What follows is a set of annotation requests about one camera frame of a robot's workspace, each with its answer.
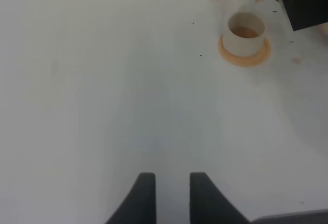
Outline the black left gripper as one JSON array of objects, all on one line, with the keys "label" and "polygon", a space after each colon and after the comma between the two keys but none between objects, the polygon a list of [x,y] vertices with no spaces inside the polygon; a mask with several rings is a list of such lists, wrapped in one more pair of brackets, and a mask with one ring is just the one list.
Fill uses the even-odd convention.
[{"label": "black left gripper", "polygon": [[258,224],[320,224],[327,223],[327,213],[328,210],[316,210],[316,211],[305,211],[305,212],[296,212],[296,213],[288,213],[288,214],[279,214],[279,215],[271,215],[264,216],[258,218],[252,223]]}]

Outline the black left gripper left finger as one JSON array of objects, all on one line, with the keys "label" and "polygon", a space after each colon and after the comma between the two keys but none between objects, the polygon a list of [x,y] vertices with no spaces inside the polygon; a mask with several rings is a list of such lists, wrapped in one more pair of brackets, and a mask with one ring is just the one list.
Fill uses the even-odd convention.
[{"label": "black left gripper left finger", "polygon": [[118,209],[107,223],[156,223],[156,178],[140,173]]}]

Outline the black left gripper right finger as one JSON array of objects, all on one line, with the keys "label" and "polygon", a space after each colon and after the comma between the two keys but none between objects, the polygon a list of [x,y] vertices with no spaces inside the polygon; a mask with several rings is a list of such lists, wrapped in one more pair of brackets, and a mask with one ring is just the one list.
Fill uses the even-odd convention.
[{"label": "black left gripper right finger", "polygon": [[250,223],[205,173],[190,174],[190,223]]}]

